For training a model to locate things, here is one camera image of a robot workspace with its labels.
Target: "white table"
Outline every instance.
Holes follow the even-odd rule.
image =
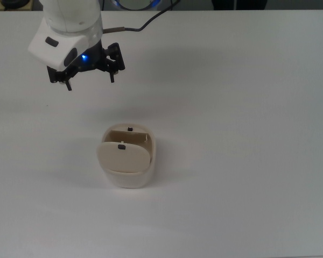
[[[72,92],[27,53],[41,18],[0,13],[0,257],[323,255],[323,11],[169,12]],[[146,188],[96,159],[121,122],[158,138]]]

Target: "black tab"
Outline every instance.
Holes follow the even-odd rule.
[[[76,48],[73,48],[65,58],[65,61],[64,61],[65,67],[69,66],[72,63],[72,61],[76,59],[77,56],[78,56],[78,52]]]
[[[125,145],[123,145],[123,144],[119,144],[119,145],[118,145],[118,148],[119,148],[119,149],[125,149]]]
[[[47,44],[51,45],[52,47],[57,47],[57,46],[58,46],[58,44],[59,44],[59,42],[58,42],[58,41],[56,41],[56,40],[52,39],[51,37],[47,37],[47,38],[45,39],[45,42],[46,42]]]

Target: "open lid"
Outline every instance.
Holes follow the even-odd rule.
[[[139,145],[103,142],[97,149],[98,160],[102,169],[122,173],[137,173],[148,169],[150,153]]]

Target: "blue led light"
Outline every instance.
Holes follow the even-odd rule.
[[[159,4],[159,2],[160,2],[160,0],[153,1],[153,3],[151,4],[151,7],[153,8],[153,7],[157,6]]]

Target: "white container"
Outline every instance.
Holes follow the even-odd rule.
[[[123,188],[141,188],[151,179],[156,161],[156,139],[142,125],[110,127],[97,148],[98,161],[108,178]]]

